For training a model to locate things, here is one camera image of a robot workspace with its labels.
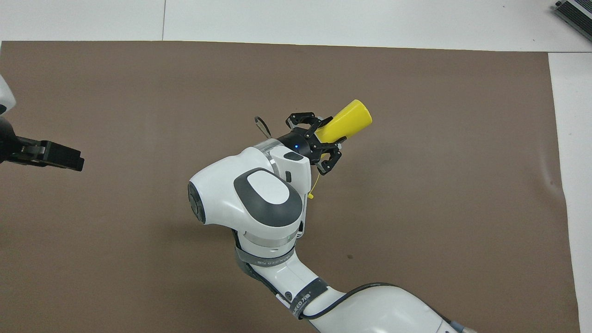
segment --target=yellow object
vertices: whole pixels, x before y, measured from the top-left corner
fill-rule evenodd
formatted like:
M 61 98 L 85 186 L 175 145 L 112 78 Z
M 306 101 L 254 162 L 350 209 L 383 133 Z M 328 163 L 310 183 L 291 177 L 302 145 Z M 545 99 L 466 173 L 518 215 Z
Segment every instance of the yellow object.
M 352 137 L 366 126 L 372 124 L 368 109 L 358 100 L 353 100 L 339 111 L 333 120 L 319 128 L 315 134 L 320 142 L 335 142 L 340 137 Z
M 318 174 L 318 175 L 317 175 L 317 180 L 315 180 L 315 181 L 314 181 L 314 185 L 313 185 L 313 187 L 310 189 L 310 192 L 308 192 L 308 198 L 309 198 L 309 199 L 314 199 L 313 190 L 314 190 L 314 187 L 317 185 L 317 183 L 318 183 L 318 179 L 319 179 L 320 177 L 321 177 L 321 174 Z

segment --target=gray strap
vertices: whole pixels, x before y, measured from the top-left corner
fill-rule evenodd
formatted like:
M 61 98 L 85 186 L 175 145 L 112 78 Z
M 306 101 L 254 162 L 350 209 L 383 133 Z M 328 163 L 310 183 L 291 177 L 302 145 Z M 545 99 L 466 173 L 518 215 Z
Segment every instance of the gray strap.
M 238 258 L 241 261 L 246 262 L 247 264 L 260 266 L 260 267 L 277 266 L 277 265 L 285 262 L 286 260 L 290 259 L 292 254 L 294 254 L 294 247 L 292 247 L 292 249 L 290 251 L 288 251 L 288 253 L 284 254 L 281 257 L 277 257 L 277 258 L 261 258 L 261 257 L 254 256 L 250 253 L 244 252 L 242 249 L 239 249 L 239 248 L 235 248 L 235 250 L 236 250 L 236 255 L 238 256 Z
M 311 283 L 307 284 L 292 300 L 290 304 L 290 312 L 293 316 L 300 319 L 300 315 L 304 312 L 304 308 L 319 297 L 322 293 L 327 291 L 328 284 L 320 277 L 317 277 Z

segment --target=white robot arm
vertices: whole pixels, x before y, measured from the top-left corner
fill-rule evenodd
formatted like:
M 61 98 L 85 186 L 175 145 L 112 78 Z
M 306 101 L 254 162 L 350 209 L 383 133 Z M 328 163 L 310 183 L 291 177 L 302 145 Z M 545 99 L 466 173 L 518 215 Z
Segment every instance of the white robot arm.
M 322 333 L 474 332 L 391 284 L 338 292 L 296 255 L 311 190 L 310 166 L 322 175 L 330 172 L 341 157 L 341 143 L 371 122 L 357 100 L 335 118 L 292 114 L 286 120 L 291 132 L 277 139 L 256 118 L 268 139 L 195 174 L 188 186 L 191 208 L 203 224 L 232 229 L 239 267 Z
M 12 109 L 17 101 L 2 75 L 0 75 L 0 116 Z

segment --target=white floor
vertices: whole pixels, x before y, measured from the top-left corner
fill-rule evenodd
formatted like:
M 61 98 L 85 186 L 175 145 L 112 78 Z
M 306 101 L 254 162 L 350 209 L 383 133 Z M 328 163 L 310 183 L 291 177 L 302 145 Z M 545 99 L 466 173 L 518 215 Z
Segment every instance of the white floor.
M 549 54 L 582 333 L 592 333 L 592 42 L 555 0 L 0 1 L 0 40 L 200 40 Z

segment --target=brown paper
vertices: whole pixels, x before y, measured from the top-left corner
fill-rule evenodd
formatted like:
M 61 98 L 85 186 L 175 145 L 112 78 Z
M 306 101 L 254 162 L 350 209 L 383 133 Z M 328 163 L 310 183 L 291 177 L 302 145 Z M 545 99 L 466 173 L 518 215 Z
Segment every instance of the brown paper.
M 545 53 L 190 42 L 5 42 L 17 135 L 80 173 L 0 165 L 3 332 L 313 332 L 203 226 L 201 168 L 358 98 L 300 259 L 383 281 L 480 333 L 578 332 Z

